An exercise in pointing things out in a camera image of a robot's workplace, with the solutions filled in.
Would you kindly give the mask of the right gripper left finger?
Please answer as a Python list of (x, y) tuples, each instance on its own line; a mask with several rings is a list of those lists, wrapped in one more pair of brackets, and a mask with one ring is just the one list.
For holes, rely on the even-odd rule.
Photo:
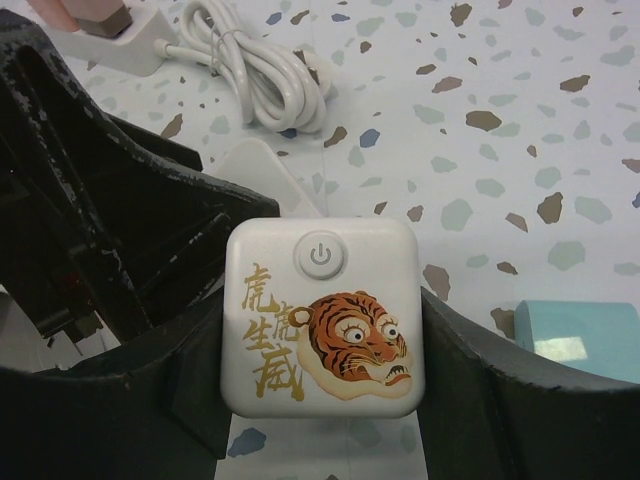
[(50, 338), (119, 346), (59, 370), (1, 371), (5, 479), (211, 479), (226, 244), (276, 201), (104, 112), (43, 29), (1, 15), (1, 282)]

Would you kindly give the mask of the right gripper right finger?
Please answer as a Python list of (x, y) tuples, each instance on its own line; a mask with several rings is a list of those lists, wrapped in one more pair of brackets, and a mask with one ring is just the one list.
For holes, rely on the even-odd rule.
[(636, 479), (639, 387), (522, 349), (421, 291), (431, 479)]

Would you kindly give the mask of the teal plug adapter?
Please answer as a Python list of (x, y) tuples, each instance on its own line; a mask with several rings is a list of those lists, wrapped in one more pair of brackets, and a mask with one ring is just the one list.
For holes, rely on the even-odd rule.
[(514, 338), (556, 363), (639, 382), (639, 314), (629, 303), (525, 300), (514, 312)]

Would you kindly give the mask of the white tiger plug adapter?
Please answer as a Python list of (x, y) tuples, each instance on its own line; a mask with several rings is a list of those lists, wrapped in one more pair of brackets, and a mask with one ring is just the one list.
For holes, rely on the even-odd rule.
[(426, 388), (419, 249), (404, 222), (264, 218), (226, 248), (222, 397), (244, 418), (401, 418)]

